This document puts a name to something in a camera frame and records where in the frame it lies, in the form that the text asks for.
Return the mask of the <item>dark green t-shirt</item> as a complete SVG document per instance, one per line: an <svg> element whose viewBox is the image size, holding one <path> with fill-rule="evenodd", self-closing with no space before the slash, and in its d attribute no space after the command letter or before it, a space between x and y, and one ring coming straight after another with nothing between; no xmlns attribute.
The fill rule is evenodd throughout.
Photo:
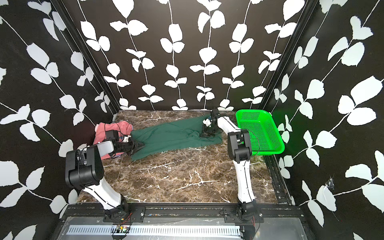
<svg viewBox="0 0 384 240"><path fill-rule="evenodd" d="M200 137L203 131L203 120L206 118L208 116L201 116L132 131L132 138L145 145L132 155L132 160L140 160L164 151L221 144L222 136L220 133L213 137Z"/></svg>

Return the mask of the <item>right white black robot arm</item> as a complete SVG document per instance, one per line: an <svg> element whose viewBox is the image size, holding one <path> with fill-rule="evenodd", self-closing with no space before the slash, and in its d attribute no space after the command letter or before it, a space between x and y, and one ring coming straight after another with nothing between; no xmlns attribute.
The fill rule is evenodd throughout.
<svg viewBox="0 0 384 240"><path fill-rule="evenodd" d="M200 137L213 137L222 131L227 135L228 155L233 161L238 183L237 214L241 221L250 220L257 213L257 202L252 189L250 163L252 146L250 133L237 127L228 116L221 115L217 108L203 120Z"/></svg>

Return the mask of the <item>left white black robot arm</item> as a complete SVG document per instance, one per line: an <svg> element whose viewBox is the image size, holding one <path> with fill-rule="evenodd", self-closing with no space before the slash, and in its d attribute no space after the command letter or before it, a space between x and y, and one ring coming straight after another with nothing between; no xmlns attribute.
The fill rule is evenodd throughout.
<svg viewBox="0 0 384 240"><path fill-rule="evenodd" d="M145 209L142 208L141 211L134 209L122 194L111 187L104 176L102 157L105 155L112 157L117 153L131 156L144 146L144 143L137 142L120 131L106 131L101 142L81 150L67 152L66 183L70 188L83 190L92 195L102 205L105 213L104 222L125 224L128 221L136 221L144 215Z"/></svg>

